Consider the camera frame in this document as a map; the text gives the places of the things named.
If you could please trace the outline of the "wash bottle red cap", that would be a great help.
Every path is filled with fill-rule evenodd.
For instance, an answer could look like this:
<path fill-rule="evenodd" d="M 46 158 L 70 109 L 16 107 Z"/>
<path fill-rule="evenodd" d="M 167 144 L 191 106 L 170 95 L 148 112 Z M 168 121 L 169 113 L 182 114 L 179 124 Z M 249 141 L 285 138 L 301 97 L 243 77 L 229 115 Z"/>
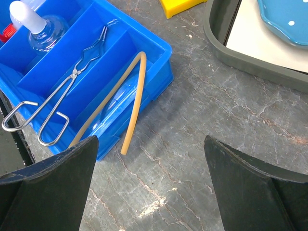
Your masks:
<path fill-rule="evenodd" d="M 17 29 L 14 27 L 13 23 L 10 23 L 2 33 L 0 33 L 0 41 L 6 43 L 15 33 Z"/>

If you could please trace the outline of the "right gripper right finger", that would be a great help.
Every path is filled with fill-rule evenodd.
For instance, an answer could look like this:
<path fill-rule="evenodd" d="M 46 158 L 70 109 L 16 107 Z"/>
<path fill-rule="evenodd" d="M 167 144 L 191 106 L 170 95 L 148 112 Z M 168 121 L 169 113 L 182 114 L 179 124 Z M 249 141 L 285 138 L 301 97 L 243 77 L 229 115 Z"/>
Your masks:
<path fill-rule="evenodd" d="M 308 177 L 207 135 L 205 158 L 226 231 L 306 231 Z"/>

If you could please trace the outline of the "clear glass watch dish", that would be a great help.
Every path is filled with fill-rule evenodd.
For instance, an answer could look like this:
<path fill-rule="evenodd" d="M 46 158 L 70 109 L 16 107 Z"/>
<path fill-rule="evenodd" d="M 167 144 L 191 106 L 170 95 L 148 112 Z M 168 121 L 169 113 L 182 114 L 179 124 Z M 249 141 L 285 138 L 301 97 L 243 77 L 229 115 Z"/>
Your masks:
<path fill-rule="evenodd" d="M 107 102 L 106 106 L 104 106 L 104 108 L 99 112 L 98 116 L 91 123 L 91 131 L 94 131 L 99 126 L 99 124 L 104 121 L 108 114 L 121 103 L 121 101 L 125 100 L 131 95 L 135 96 L 137 83 L 138 75 L 129 75 L 129 77 L 124 81 L 121 87 L 116 91 L 112 98 Z"/>

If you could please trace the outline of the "glass flask white stopper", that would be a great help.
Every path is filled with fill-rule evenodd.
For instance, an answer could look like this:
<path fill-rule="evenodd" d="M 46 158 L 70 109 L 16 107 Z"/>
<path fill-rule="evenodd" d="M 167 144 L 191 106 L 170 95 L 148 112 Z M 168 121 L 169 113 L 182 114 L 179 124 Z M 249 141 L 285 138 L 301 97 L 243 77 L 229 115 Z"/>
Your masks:
<path fill-rule="evenodd" d="M 20 0 L 13 1 L 9 10 L 10 15 L 29 30 L 30 47 L 41 56 L 47 54 L 69 28 L 62 17 L 56 15 L 41 17 Z"/>

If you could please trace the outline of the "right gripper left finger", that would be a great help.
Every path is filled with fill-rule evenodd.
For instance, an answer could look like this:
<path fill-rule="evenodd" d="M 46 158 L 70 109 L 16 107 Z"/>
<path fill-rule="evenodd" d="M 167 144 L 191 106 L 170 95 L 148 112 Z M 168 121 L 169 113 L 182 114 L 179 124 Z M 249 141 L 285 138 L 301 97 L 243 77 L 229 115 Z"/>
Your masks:
<path fill-rule="evenodd" d="M 2 231 L 79 230 L 98 154 L 89 136 L 78 144 L 0 178 Z"/>

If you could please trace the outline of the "dark green tray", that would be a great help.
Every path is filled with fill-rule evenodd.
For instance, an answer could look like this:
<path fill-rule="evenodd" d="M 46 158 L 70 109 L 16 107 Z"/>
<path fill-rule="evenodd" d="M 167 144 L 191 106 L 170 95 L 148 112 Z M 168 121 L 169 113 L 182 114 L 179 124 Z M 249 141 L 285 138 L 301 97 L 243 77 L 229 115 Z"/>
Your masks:
<path fill-rule="evenodd" d="M 259 78 L 284 85 L 304 93 L 308 92 L 308 74 L 247 56 L 227 48 L 227 38 L 240 6 L 239 0 L 209 0 L 205 6 L 203 28 L 220 61 Z"/>

